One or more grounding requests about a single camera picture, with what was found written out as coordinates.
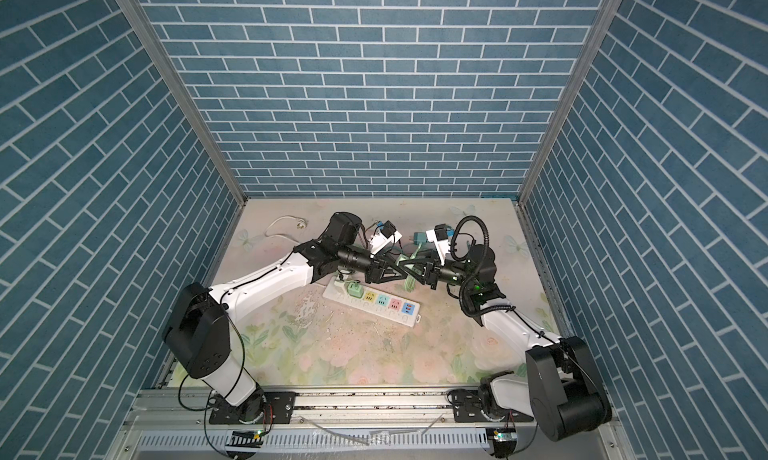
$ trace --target power cord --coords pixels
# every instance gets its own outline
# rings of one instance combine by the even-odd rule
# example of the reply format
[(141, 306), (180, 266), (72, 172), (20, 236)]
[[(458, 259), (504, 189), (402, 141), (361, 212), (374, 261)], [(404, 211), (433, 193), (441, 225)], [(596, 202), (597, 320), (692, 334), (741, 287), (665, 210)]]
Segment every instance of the power cord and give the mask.
[(448, 296), (458, 300), (458, 295), (454, 295), (454, 293), (451, 291), (451, 284), (450, 283), (446, 283), (446, 292), (448, 293)]
[(520, 452), (524, 452), (525, 450), (528, 450), (528, 447), (533, 445), (533, 440), (536, 439), (536, 432), (538, 432), (538, 423), (536, 423), (536, 426), (533, 427), (533, 436), (531, 437), (531, 441), (528, 442), (528, 444), (526, 446), (524, 446), (523, 448), (521, 448), (520, 450), (517, 450), (515, 452), (515, 454), (520, 453)]
[(290, 236), (288, 236), (288, 235), (283, 235), (282, 233), (274, 233), (274, 234), (272, 234), (272, 235), (268, 235), (268, 234), (267, 234), (267, 232), (268, 232), (268, 231), (270, 231), (270, 228), (272, 228), (272, 227), (274, 226), (274, 224), (275, 224), (275, 223), (277, 223), (277, 222), (281, 221), (282, 219), (288, 219), (288, 218), (293, 218), (294, 220), (296, 220), (296, 221), (298, 222), (298, 223), (296, 224), (296, 227), (297, 227), (298, 229), (304, 229), (304, 228), (306, 228), (307, 224), (309, 223), (309, 222), (307, 222), (307, 221), (306, 221), (306, 219), (304, 219), (304, 218), (301, 218), (300, 216), (293, 216), (293, 215), (283, 215), (283, 216), (281, 216), (281, 217), (279, 217), (279, 218), (275, 219), (275, 221), (273, 221), (272, 223), (270, 223), (270, 225), (269, 225), (269, 226), (267, 226), (267, 227), (266, 227), (266, 229), (264, 229), (264, 238), (273, 238), (273, 237), (275, 237), (275, 236), (279, 236), (279, 237), (281, 237), (281, 238), (284, 238), (284, 239), (286, 239), (286, 240), (288, 240), (288, 241), (290, 241), (290, 242), (293, 242), (293, 243), (295, 243), (295, 244), (297, 244), (297, 245), (298, 245), (298, 244), (300, 244), (300, 243), (301, 243), (300, 241), (298, 241), (298, 240), (296, 240), (296, 239), (293, 239), (293, 238), (291, 238), (291, 237), (290, 237)]
[[(573, 358), (572, 358), (572, 357), (571, 357), (571, 356), (568, 354), (568, 352), (567, 352), (567, 351), (565, 350), (565, 348), (562, 346), (562, 344), (561, 344), (561, 342), (560, 342), (560, 341), (553, 341), (552, 339), (550, 339), (549, 337), (547, 337), (547, 336), (544, 334), (544, 331), (543, 331), (543, 330), (542, 330), (542, 331), (537, 331), (535, 328), (533, 328), (533, 327), (531, 326), (531, 324), (530, 324), (530, 323), (528, 323), (527, 321), (525, 321), (525, 319), (524, 319), (524, 318), (523, 318), (523, 317), (522, 317), (522, 316), (521, 316), (521, 315), (520, 315), (520, 314), (517, 312), (517, 310), (516, 310), (515, 308), (512, 308), (510, 311), (512, 311), (512, 312), (513, 312), (513, 313), (514, 313), (514, 314), (515, 314), (515, 315), (516, 315), (516, 316), (517, 316), (517, 317), (520, 319), (520, 321), (522, 321), (522, 322), (525, 324), (525, 326), (527, 326), (527, 327), (528, 327), (530, 330), (532, 330), (532, 331), (533, 331), (533, 332), (534, 332), (536, 335), (538, 335), (538, 337), (539, 337), (539, 338), (543, 338), (544, 340), (547, 340), (547, 341), (549, 341), (550, 343), (552, 343), (552, 345), (556, 345), (556, 346), (558, 346), (558, 348), (559, 348), (560, 350), (562, 350), (562, 352), (563, 352), (563, 355), (565, 356), (565, 358), (566, 358), (566, 359), (568, 359), (568, 360), (569, 360), (571, 363), (573, 363), (573, 364), (576, 366), (576, 368), (578, 368), (579, 370), (581, 370), (581, 373), (583, 373), (583, 374), (584, 374), (584, 376), (585, 376), (585, 377), (587, 377), (587, 379), (588, 379), (588, 380), (589, 380), (589, 382), (592, 384), (592, 386), (594, 387), (594, 389), (595, 389), (595, 390), (597, 390), (597, 389), (598, 389), (598, 384), (597, 384), (597, 383), (595, 383), (595, 382), (594, 382), (594, 380), (592, 379), (592, 377), (590, 377), (590, 375), (587, 373), (587, 371), (586, 371), (586, 370), (584, 370), (584, 369), (581, 367), (581, 365), (579, 365), (579, 364), (578, 364), (578, 362), (577, 362), (576, 360), (574, 360), (574, 359), (573, 359)], [(603, 410), (605, 410), (606, 412), (608, 412), (608, 411), (609, 411), (609, 406), (607, 407), (607, 406), (605, 405), (605, 403), (603, 403), (603, 398), (602, 398), (602, 396), (598, 395), (598, 399), (600, 400), (600, 405), (603, 407)]]
[(469, 309), (469, 302), (471, 302), (471, 299), (467, 299), (466, 296), (466, 290), (469, 287), (469, 284), (472, 283), (472, 281), (477, 278), (478, 271), (480, 270), (480, 266), (485, 262), (485, 258), (488, 256), (488, 244), (491, 241), (490, 235), (488, 234), (488, 227), (485, 226), (485, 222), (483, 222), (480, 218), (474, 215), (468, 215), (459, 220), (458, 224), (456, 225), (456, 229), (453, 230), (453, 236), (451, 237), (451, 241), (449, 243), (449, 247), (451, 249), (451, 256), (456, 259), (458, 262), (464, 261), (468, 256), (469, 252), (467, 252), (464, 255), (457, 256), (456, 255), (456, 238), (459, 235), (462, 235), (461, 229), (466, 224), (466, 222), (474, 222), (482, 231), (482, 237), (483, 237), (483, 243), (482, 243), (482, 255), (480, 255), (480, 260), (477, 262), (477, 266), (475, 269), (469, 273), (469, 275), (466, 276), (462, 284), (458, 287), (458, 305), (462, 308), (462, 313), (464, 313), (466, 316), (470, 318), (478, 318), (480, 316), (485, 315), (486, 313), (490, 313), (491, 311), (509, 311), (511, 309), (514, 309), (512, 305), (492, 305), (489, 307), (486, 307), (484, 309), (480, 309), (478, 311), (471, 311)]
[[(472, 239), (472, 241), (471, 241), (471, 242), (468, 242), (468, 243), (469, 243), (468, 247), (470, 247), (470, 248), (471, 248), (472, 246), (474, 246), (474, 245), (476, 245), (476, 244), (477, 244), (477, 240), (475, 239), (475, 236), (474, 236), (473, 234), (470, 234), (470, 233), (464, 233), (464, 232), (462, 232), (462, 233), (456, 233), (456, 232), (454, 232), (454, 235), (453, 235), (453, 237), (455, 238), (455, 237), (458, 237), (459, 235), (465, 235), (465, 236), (468, 236), (468, 237), (470, 237), (470, 238)], [(457, 261), (461, 261), (461, 260), (458, 260), (459, 256), (456, 254), (456, 240), (453, 240), (453, 238), (452, 238), (452, 241), (453, 241), (453, 246), (451, 246), (451, 244), (450, 244), (450, 243), (448, 244), (448, 247), (451, 249), (451, 251), (450, 251), (450, 254), (451, 254), (451, 256), (452, 256), (454, 259), (456, 259)], [(462, 257), (461, 257), (461, 259), (462, 259), (462, 260), (464, 260), (466, 257), (467, 257), (467, 256), (466, 256), (466, 255), (464, 255), (464, 256), (462, 256)]]
[[(229, 295), (231, 292), (235, 291), (236, 289), (240, 288), (241, 286), (248, 285), (249, 283), (252, 283), (252, 282), (255, 282), (255, 281), (259, 280), (259, 279), (262, 279), (262, 278), (264, 278), (264, 276), (269, 275), (270, 273), (272, 273), (275, 270), (277, 270), (278, 267), (282, 266), (283, 263), (285, 263), (288, 260), (289, 257), (290, 257), (290, 254), (288, 254), (288, 256), (286, 256), (283, 259), (283, 261), (279, 263), (278, 266), (276, 266), (275, 268), (273, 268), (273, 269), (263, 273), (262, 275), (259, 275), (255, 279), (248, 280), (247, 282), (242, 282), (239, 285), (235, 285), (232, 288), (228, 289), (226, 292), (224, 292), (222, 294), (221, 298), (219, 298), (219, 304), (222, 305), (223, 301), (224, 301), (224, 297), (226, 295)], [(235, 330), (235, 333), (237, 334), (237, 338), (240, 340), (240, 348), (241, 348), (241, 351), (243, 352), (243, 358), (240, 360), (240, 371), (237, 373), (237, 379), (235, 380), (235, 383), (232, 384), (232, 388), (230, 388), (230, 390), (223, 397), (224, 400), (226, 400), (226, 398), (229, 397), (230, 394), (234, 391), (235, 387), (237, 386), (237, 383), (240, 381), (240, 378), (243, 376), (243, 372), (245, 371), (245, 342), (243, 340), (243, 336), (240, 334), (240, 331), (237, 329), (237, 327), (234, 324), (234, 321), (232, 321), (232, 318), (229, 315), (226, 316), (226, 319), (229, 321), (230, 325), (232, 325), (232, 328)], [(177, 399), (179, 401), (179, 405), (181, 405), (182, 408), (184, 408), (186, 410), (189, 410), (190, 412), (203, 412), (203, 433), (205, 434), (205, 440), (208, 443), (208, 446), (210, 446), (219, 455), (222, 455), (222, 456), (227, 457), (230, 460), (232, 460), (232, 457), (230, 457), (229, 455), (227, 455), (225, 453), (222, 453), (221, 450), (216, 448), (214, 446), (214, 444), (211, 442), (210, 438), (208, 437), (208, 429), (207, 429), (207, 426), (206, 426), (206, 424), (207, 424), (207, 415), (206, 415), (206, 413), (208, 412), (208, 409), (210, 408), (210, 396), (214, 392), (214, 389), (211, 388), (210, 392), (208, 392), (208, 398), (206, 399), (205, 407), (204, 408), (188, 407), (188, 406), (186, 406), (181, 401), (181, 387), (184, 385), (184, 382), (187, 380), (188, 377), (189, 377), (189, 374), (187, 373), (187, 375), (181, 380), (181, 383), (179, 384), (179, 388), (178, 388), (178, 392), (177, 392)], [(265, 416), (265, 420), (266, 420), (266, 409), (264, 409), (264, 416)], [(268, 433), (270, 433), (272, 431), (272, 423), (271, 422), (272, 422), (272, 415), (270, 413), (270, 429), (266, 430), (264, 435), (266, 435), (266, 434), (268, 434)]]
[(368, 247), (369, 247), (368, 238), (366, 237), (366, 232), (368, 230), (365, 230), (365, 231), (362, 230), (363, 228), (362, 223), (358, 223), (356, 226), (359, 226), (359, 228), (357, 229), (357, 237), (362, 238), (362, 244), (365, 245), (366, 250), (368, 250)]

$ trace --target coiled black cable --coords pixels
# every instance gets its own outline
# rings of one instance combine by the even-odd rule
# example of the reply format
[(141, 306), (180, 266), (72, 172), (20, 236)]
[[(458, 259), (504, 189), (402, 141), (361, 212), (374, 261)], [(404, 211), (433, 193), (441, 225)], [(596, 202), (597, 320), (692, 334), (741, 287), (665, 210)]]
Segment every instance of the coiled black cable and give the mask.
[(475, 266), (475, 269), (472, 272), (469, 272), (462, 284), (458, 287), (458, 305), (461, 307), (462, 312), (469, 317), (475, 318), (480, 315), (485, 315), (488, 311), (496, 311), (496, 310), (502, 310), (506, 309), (507, 307), (505, 305), (494, 305), (490, 306), (487, 309), (483, 309), (480, 311), (471, 311), (469, 308), (468, 301), (471, 301), (467, 299), (466, 290), (469, 287), (470, 283), (477, 278), (478, 271), (480, 270), (480, 266), (485, 262), (485, 258), (488, 256), (488, 244), (491, 241), (491, 237), (488, 234), (488, 227), (485, 226), (485, 222), (483, 222), (480, 218), (474, 215), (468, 215), (462, 218), (458, 224), (456, 225), (456, 229), (453, 231), (453, 236), (451, 237), (450, 247), (451, 247), (451, 255), (456, 259), (456, 261), (461, 262), (467, 258), (469, 255), (469, 252), (467, 252), (465, 255), (458, 256), (456, 255), (456, 238), (461, 233), (462, 227), (467, 222), (474, 222), (477, 224), (477, 226), (480, 227), (480, 230), (482, 231), (482, 254), (480, 255), (480, 261)]

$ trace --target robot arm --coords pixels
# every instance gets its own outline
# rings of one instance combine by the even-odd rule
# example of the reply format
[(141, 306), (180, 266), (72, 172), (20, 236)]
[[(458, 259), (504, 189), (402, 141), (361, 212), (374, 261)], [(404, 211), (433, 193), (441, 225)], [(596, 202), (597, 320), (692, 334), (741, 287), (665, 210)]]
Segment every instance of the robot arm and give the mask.
[[(482, 225), (485, 244), (473, 244), (463, 257), (448, 259), (447, 253), (456, 255), (455, 237), (470, 219)], [(542, 431), (552, 440), (610, 420), (608, 397), (586, 344), (576, 337), (562, 339), (543, 330), (516, 311), (494, 283), (494, 254), (487, 245), (487, 230), (481, 220), (467, 217), (456, 231), (438, 225), (428, 232), (437, 250), (398, 263), (386, 255), (386, 247), (401, 237), (393, 224), (377, 224), (370, 249), (354, 245), (361, 228), (358, 216), (334, 213), (320, 237), (297, 245), (280, 262), (210, 289), (199, 283), (183, 288), (165, 327), (164, 340), (189, 376), (202, 379), (237, 407), (243, 423), (260, 418), (264, 391), (243, 363), (231, 355), (229, 323), (234, 325), (283, 293), (345, 268), (364, 273), (367, 283), (390, 282), (410, 275), (432, 289), (438, 282), (458, 286), (458, 296), (450, 288), (448, 293), (459, 299), (462, 311), (501, 336), (526, 357), (528, 364), (528, 384), (503, 374), (484, 379), (480, 396), (488, 413), (506, 415), (509, 409), (528, 413), (537, 418)], [(573, 378), (561, 379), (558, 368), (573, 373)], [(521, 403), (526, 391), (530, 402)]]

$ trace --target green plug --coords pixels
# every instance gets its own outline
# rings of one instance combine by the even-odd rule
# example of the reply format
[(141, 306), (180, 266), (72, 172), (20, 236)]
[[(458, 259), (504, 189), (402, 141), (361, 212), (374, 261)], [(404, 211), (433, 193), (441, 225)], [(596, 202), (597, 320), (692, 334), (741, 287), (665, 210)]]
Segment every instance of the green plug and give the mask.
[(346, 284), (346, 292), (355, 298), (362, 298), (362, 283), (350, 282)]

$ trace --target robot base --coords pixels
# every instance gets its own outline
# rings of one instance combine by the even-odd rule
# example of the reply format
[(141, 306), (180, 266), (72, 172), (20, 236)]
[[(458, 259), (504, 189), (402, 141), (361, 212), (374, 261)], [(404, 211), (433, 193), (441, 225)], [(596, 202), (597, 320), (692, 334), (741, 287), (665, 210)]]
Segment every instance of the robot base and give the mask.
[[(255, 414), (246, 414), (242, 412), (241, 407), (235, 407), (222, 398), (221, 395), (211, 397), (214, 403), (211, 405), (210, 421), (211, 425), (262, 425), (264, 424), (264, 412), (269, 413), (270, 408), (272, 411), (272, 423), (273, 425), (287, 425), (290, 423), (291, 416), (293, 415), (293, 402), (296, 400), (296, 394), (293, 392), (267, 392), (264, 393), (260, 389), (254, 392), (255, 396), (261, 396), (261, 398), (254, 398), (253, 401), (246, 400), (241, 406), (256, 404)], [(270, 424), (269, 418), (266, 419), (266, 424)]]

